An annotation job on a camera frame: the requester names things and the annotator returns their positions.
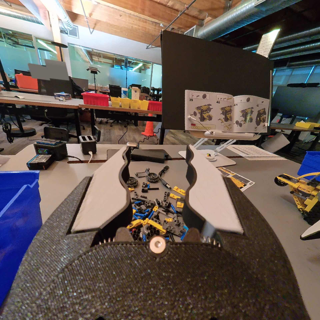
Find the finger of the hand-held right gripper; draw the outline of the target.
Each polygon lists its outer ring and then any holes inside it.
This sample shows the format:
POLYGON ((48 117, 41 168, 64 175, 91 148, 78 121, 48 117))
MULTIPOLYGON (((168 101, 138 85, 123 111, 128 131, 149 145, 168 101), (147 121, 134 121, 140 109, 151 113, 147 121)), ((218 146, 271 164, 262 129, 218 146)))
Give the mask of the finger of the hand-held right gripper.
POLYGON ((301 236, 303 241, 319 239, 320 238, 320 221, 310 226, 301 236))

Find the pile of toy building parts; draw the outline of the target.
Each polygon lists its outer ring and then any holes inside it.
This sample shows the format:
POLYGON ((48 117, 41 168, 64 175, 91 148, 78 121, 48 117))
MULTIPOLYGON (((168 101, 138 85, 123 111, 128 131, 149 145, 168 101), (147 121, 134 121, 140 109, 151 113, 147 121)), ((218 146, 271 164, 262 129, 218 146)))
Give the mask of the pile of toy building parts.
POLYGON ((131 193, 133 218, 127 229, 135 241, 149 241, 164 236, 166 241, 182 241, 189 228, 182 218, 185 191, 171 186, 163 179, 169 166, 158 174, 146 168, 130 177, 127 186, 131 193))

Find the white book stand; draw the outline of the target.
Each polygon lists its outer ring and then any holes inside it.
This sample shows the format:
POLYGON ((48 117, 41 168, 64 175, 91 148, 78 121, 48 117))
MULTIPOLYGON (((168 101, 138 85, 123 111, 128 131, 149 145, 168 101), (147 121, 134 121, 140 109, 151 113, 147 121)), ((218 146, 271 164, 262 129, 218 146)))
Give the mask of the white book stand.
POLYGON ((220 154, 219 152, 222 151, 223 149, 225 149, 226 147, 234 144, 237 140, 254 141, 254 140, 258 139, 260 137, 260 134, 263 132, 264 129, 267 128, 268 125, 269 125, 268 121, 263 122, 262 128, 259 129, 256 133, 234 133, 234 132, 222 130, 220 128, 218 130, 213 130, 213 129, 208 129, 206 127, 204 127, 205 130, 200 130, 200 129, 191 130, 191 135, 193 135, 195 137, 200 137, 200 140, 198 140, 198 142, 196 142, 193 145, 193 147, 195 149, 199 150, 199 152, 205 158, 206 158, 207 153, 214 155, 215 158, 213 161, 208 160, 207 158, 206 159, 209 162, 211 162, 215 167, 234 165, 236 163, 234 160, 220 154), (204 142, 209 140, 209 138, 211 138, 211 139, 227 139, 227 142, 225 142, 221 146, 218 146, 214 150, 209 150, 209 149, 200 150, 199 149, 200 145, 202 145, 204 142))

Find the black dual battery charger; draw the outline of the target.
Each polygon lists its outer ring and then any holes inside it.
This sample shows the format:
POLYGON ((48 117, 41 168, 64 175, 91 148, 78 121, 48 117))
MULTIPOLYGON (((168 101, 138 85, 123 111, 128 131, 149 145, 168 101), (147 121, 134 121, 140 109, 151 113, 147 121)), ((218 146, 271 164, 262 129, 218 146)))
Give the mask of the black dual battery charger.
POLYGON ((81 135, 79 136, 80 148, 83 154, 88 155, 89 152, 96 154, 97 152, 97 141, 92 135, 81 135))

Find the printed paper sheet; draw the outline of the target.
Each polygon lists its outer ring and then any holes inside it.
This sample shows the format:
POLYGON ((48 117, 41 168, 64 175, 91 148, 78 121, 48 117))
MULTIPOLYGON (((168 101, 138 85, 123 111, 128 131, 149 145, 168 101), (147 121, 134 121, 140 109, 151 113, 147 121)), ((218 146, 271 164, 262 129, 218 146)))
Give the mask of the printed paper sheet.
POLYGON ((285 160, 285 158, 280 157, 276 154, 272 154, 266 150, 258 148, 254 145, 231 145, 227 149, 246 158, 247 160, 285 160))

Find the blue plastic bin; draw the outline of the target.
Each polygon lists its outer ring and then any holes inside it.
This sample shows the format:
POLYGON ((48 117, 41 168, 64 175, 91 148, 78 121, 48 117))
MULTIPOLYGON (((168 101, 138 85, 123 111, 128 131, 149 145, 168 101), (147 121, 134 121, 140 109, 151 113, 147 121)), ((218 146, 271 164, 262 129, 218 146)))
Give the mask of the blue plastic bin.
POLYGON ((0 304, 42 226, 39 171, 0 172, 0 304))
POLYGON ((298 176, 320 172, 320 152, 307 151, 302 164, 297 172, 298 176))

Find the black battery charging case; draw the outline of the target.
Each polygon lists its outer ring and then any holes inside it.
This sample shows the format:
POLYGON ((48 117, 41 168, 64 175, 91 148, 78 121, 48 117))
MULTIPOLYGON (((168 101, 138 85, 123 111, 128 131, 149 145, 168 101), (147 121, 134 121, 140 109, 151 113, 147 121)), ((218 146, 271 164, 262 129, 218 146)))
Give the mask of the black battery charging case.
POLYGON ((56 127, 44 127, 44 137, 34 143, 37 155, 52 155, 55 161, 61 161, 68 155, 66 143, 69 141, 69 131, 56 127))

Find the wooden edged desk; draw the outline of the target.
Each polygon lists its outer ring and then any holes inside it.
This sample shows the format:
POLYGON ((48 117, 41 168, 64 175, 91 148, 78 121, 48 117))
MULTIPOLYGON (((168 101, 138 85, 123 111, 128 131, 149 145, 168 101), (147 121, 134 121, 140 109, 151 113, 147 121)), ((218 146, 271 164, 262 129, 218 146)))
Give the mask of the wooden edged desk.
POLYGON ((148 137, 142 135, 143 125, 147 121, 162 122, 160 111, 116 108, 106 106, 79 105, 79 109, 89 110, 90 122, 86 134, 94 133, 97 126, 101 131, 100 143, 126 144, 126 142, 146 142, 148 137))

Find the black round stand base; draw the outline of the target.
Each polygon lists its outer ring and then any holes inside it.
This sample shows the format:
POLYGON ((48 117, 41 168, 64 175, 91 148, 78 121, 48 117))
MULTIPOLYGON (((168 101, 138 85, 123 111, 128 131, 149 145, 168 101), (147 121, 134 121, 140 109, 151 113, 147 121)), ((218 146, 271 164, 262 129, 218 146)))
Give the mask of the black round stand base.
POLYGON ((24 137, 32 137, 37 134, 34 128, 24 127, 23 130, 20 130, 18 127, 12 127, 10 131, 10 135, 13 138, 24 138, 24 137))

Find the grey topped desk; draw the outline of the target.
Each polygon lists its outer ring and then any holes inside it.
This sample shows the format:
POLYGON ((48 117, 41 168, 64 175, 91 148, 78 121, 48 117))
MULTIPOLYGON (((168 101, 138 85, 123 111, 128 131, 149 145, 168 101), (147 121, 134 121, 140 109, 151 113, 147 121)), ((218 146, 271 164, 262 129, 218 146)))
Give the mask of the grey topped desk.
POLYGON ((76 130, 75 137, 78 138, 80 135, 82 135, 78 109, 79 109, 79 105, 82 105, 83 103, 81 102, 80 99, 71 98, 66 101, 60 101, 58 99, 55 99, 53 96, 29 94, 29 93, 18 94, 12 91, 1 91, 0 102, 15 104, 15 105, 35 105, 35 106, 73 109, 74 115, 75 115, 75 130, 76 130))

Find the black computer monitor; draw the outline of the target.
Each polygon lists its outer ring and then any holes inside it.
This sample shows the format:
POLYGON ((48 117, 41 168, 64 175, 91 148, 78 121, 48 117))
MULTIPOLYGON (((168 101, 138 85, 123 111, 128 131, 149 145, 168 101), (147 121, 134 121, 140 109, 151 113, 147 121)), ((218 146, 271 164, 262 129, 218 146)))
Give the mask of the black computer monitor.
POLYGON ((320 88, 278 86, 271 108, 285 115, 316 119, 320 112, 320 88))

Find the orange storage bin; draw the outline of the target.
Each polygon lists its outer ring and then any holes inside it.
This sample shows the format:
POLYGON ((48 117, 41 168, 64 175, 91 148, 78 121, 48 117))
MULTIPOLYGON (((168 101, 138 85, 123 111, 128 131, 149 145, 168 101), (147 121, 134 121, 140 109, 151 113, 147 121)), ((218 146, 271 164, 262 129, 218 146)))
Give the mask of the orange storage bin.
POLYGON ((23 74, 15 74, 16 84, 20 89, 38 90, 38 79, 23 74))

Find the black floor lamp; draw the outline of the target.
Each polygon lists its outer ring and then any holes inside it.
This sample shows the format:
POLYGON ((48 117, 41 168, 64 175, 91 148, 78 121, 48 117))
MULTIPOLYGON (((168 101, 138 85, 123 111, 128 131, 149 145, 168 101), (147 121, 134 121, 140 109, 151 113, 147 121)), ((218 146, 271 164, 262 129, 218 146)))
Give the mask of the black floor lamp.
POLYGON ((67 49, 68 46, 65 44, 59 43, 59 42, 55 42, 55 41, 52 41, 51 44, 59 48, 60 60, 61 60, 61 62, 63 62, 64 60, 63 60, 62 49, 67 49))

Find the white ceiling pipe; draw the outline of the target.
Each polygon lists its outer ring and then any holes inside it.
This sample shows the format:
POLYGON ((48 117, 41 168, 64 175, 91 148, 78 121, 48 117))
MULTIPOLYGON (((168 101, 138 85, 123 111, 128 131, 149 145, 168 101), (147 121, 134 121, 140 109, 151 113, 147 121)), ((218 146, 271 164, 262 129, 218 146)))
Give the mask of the white ceiling pipe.
POLYGON ((48 12, 56 14, 66 30, 73 29, 70 17, 58 0, 20 0, 20 2, 48 29, 50 28, 48 12))

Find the silver ventilation duct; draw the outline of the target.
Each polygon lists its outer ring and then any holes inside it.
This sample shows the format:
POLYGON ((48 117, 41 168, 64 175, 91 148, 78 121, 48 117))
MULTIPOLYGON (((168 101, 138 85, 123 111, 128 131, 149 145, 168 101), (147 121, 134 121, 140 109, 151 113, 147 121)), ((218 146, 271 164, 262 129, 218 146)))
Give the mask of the silver ventilation duct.
POLYGON ((291 6, 299 0, 250 0, 222 14, 198 30, 197 38, 214 40, 272 13, 291 6))

